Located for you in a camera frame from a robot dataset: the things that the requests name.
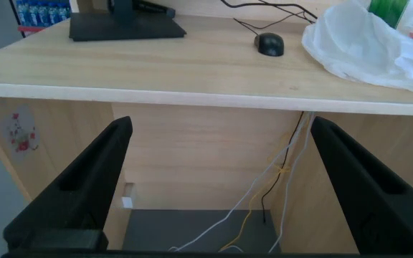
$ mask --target black computer mouse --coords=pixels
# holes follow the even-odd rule
[[[259,53],[271,57],[282,56],[285,52],[285,43],[283,42],[282,37],[276,35],[275,33],[267,32],[256,35],[255,45]]]

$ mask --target electrical cord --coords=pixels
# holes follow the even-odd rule
[[[259,0],[259,1],[262,2],[262,3],[264,3],[264,4],[269,4],[269,3],[267,3],[267,2],[264,1],[264,0]],[[281,8],[281,7],[279,7],[279,6],[274,6],[274,7],[275,7],[276,9],[281,10],[281,11],[285,11],[285,12],[287,12],[287,13],[289,13],[289,14],[294,14],[294,15],[296,15],[297,17],[299,17],[299,18],[301,18],[301,19],[304,19],[304,20],[306,20],[307,22],[310,22],[310,24],[313,24],[313,21],[307,19],[307,17],[305,16],[305,12],[304,12],[304,11],[295,14],[295,13],[293,13],[293,12],[291,12],[291,11],[288,11],[288,10],[286,10],[286,9],[283,9],[283,8]]]
[[[235,18],[234,18],[234,21],[238,22],[238,23],[239,23],[240,25],[242,25],[243,27],[249,29],[252,33],[256,34],[256,36],[259,35],[257,32],[255,32],[253,29],[251,29],[251,28],[249,28],[249,27],[247,26],[247,25],[249,25],[248,23],[243,22],[243,21],[239,21],[238,19],[235,19]]]
[[[229,217],[230,214],[242,203],[242,201],[248,196],[248,194],[250,194],[253,186],[256,184],[257,181],[259,181],[259,179],[261,179],[269,170],[270,168],[272,168],[274,166],[274,163],[277,161],[277,159],[283,154],[283,152],[285,152],[289,147],[291,147],[294,142],[299,138],[299,133],[301,130],[301,126],[299,125],[298,130],[295,133],[295,139],[293,141],[291,141],[286,147],[284,147],[282,150],[280,150],[280,152],[273,158],[272,162],[270,162],[269,166],[257,177],[254,179],[254,181],[251,183],[250,188],[248,189],[248,191],[244,194],[244,196],[237,202],[237,204],[235,204],[235,206],[229,211],[229,213],[227,213],[227,215],[223,218],[220,219],[218,222],[216,222],[215,224],[211,225],[208,229],[206,229],[205,231],[203,231],[198,237],[196,237],[194,240],[191,240],[190,242],[185,243],[184,245],[182,245],[181,247],[170,247],[169,251],[174,250],[175,252],[179,252],[181,251],[183,248],[193,244],[194,242],[196,242],[197,240],[199,240],[200,238],[202,238],[206,233],[208,233],[210,230],[212,230],[214,227],[216,227],[217,225],[221,224],[222,222],[226,221]]]
[[[280,20],[278,20],[278,21],[274,21],[273,23],[268,24],[268,25],[265,25],[265,26],[263,26],[263,27],[256,27],[256,26],[254,26],[254,25],[251,25],[251,24],[249,24],[249,23],[247,23],[247,22],[244,22],[244,21],[240,21],[240,20],[235,19],[235,18],[234,18],[234,20],[235,20],[236,22],[240,23],[242,26],[247,25],[246,28],[249,29],[249,30],[251,30],[249,27],[252,27],[252,28],[254,28],[254,29],[266,29],[266,28],[268,28],[268,27],[270,27],[270,26],[272,26],[272,25],[275,25],[275,24],[277,24],[277,23],[283,22],[283,21],[286,20],[287,18],[289,18],[289,17],[291,17],[291,16],[294,16],[294,15],[297,15],[297,14],[290,14],[290,15],[286,16],[286,17],[283,18],[283,19],[280,19]]]
[[[288,172],[288,170],[283,170],[282,168],[280,169],[280,171],[278,171],[278,173],[272,177],[264,186],[261,187],[261,189],[259,189],[259,191],[250,199],[250,202],[248,203],[248,214],[246,215],[245,219],[243,219],[242,222],[242,226],[240,228],[240,232],[239,234],[232,240],[230,241],[228,244],[225,244],[223,247],[221,247],[220,251],[224,251],[225,249],[229,248],[233,243],[235,243],[236,241],[238,241],[238,239],[240,239],[240,237],[243,234],[243,229],[245,228],[245,224],[247,223],[247,220],[249,219],[249,217],[251,216],[252,210],[251,210],[251,204],[252,202],[255,200],[256,196],[258,194],[260,194],[262,192],[262,190],[264,190],[265,187],[267,187],[268,185],[270,185],[270,183],[272,183],[272,181],[274,181],[274,179],[279,176],[281,173],[286,173]]]
[[[308,143],[308,136],[310,135],[310,128],[312,127],[312,123],[313,123],[313,119],[315,117],[315,113],[314,112],[310,112],[309,115],[309,120],[308,120],[308,127],[307,127],[307,133],[305,134],[305,142],[304,142],[304,148],[299,152],[299,155],[297,156],[297,158],[294,160],[294,164],[293,167],[291,168],[291,173],[290,173],[290,177],[288,179],[288,182],[286,183],[286,187],[285,187],[285,201],[283,203],[283,214],[281,216],[281,222],[280,222],[280,235],[278,236],[277,240],[275,240],[275,243],[272,245],[272,247],[269,250],[269,253],[272,252],[272,250],[277,246],[278,242],[281,240],[282,235],[283,235],[283,222],[285,220],[285,215],[286,215],[286,207],[288,204],[288,191],[291,185],[291,182],[293,180],[293,175],[294,175],[294,170],[295,167],[298,164],[299,158],[302,156],[302,153],[304,153],[305,149],[307,148],[307,143]]]
[[[293,141],[295,131],[298,129],[299,124],[300,124],[300,121],[302,120],[302,117],[303,117],[303,116],[304,116],[304,112],[302,111],[302,112],[300,113],[298,123],[296,124],[296,126],[295,126],[295,128],[294,128],[293,134],[292,134],[291,137],[290,137],[290,142]],[[283,160],[283,164],[281,165],[281,168],[280,168],[280,169],[283,169],[283,168],[285,167],[286,159],[288,158],[288,152],[289,152],[289,149],[286,150],[285,159]],[[275,185],[276,185],[277,182],[278,182],[278,179],[280,179],[280,173],[278,174],[277,179],[275,180],[275,182],[273,183],[273,185],[270,187],[270,189],[269,189],[266,193],[264,193],[264,195],[263,195],[262,198],[261,198],[261,204],[262,204],[262,223],[264,223],[264,224],[265,224],[265,222],[266,222],[266,221],[265,221],[264,198],[265,198],[266,195],[268,195],[269,192],[271,192],[272,189],[275,187]]]
[[[226,0],[221,0],[221,2],[229,8],[240,8],[240,7],[244,7],[244,6],[273,6],[273,7],[276,7],[276,6],[277,7],[292,6],[292,7],[298,7],[299,9],[303,10],[304,12],[306,12],[307,14],[309,14],[310,16],[312,16],[315,19],[318,18],[315,14],[312,14],[310,11],[308,11],[307,9],[305,9],[304,7],[302,7],[298,4],[271,4],[271,3],[267,3],[267,2],[262,2],[262,3],[245,3],[245,4],[231,5],[231,4],[227,3]]]
[[[230,249],[230,248],[235,248],[235,249],[243,252],[243,250],[242,250],[240,247],[236,246],[236,245],[228,246],[228,247],[226,247],[226,248],[224,248],[224,249],[219,250],[218,252],[223,252],[223,251],[225,251],[225,250],[227,250],[227,249]]]

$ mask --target gray floor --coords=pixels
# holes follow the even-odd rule
[[[205,229],[226,216],[228,211],[167,211],[134,210],[128,222],[123,249],[131,251],[167,251],[190,242]],[[234,211],[228,220],[212,229],[183,252],[218,252],[235,238],[248,211]],[[262,223],[262,212],[249,217],[242,237],[236,245],[246,253],[267,253],[277,236],[270,212],[267,223]],[[228,249],[224,252],[238,252]]]

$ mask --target sticker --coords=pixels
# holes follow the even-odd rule
[[[1,123],[4,137],[12,150],[12,156],[20,161],[39,145],[39,133],[33,115],[27,105],[22,105]]]

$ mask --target desk surface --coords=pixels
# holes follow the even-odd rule
[[[257,53],[231,19],[180,16],[184,39],[73,42],[69,21],[0,50],[0,97],[413,115],[413,92],[349,82],[280,24],[285,55]]]

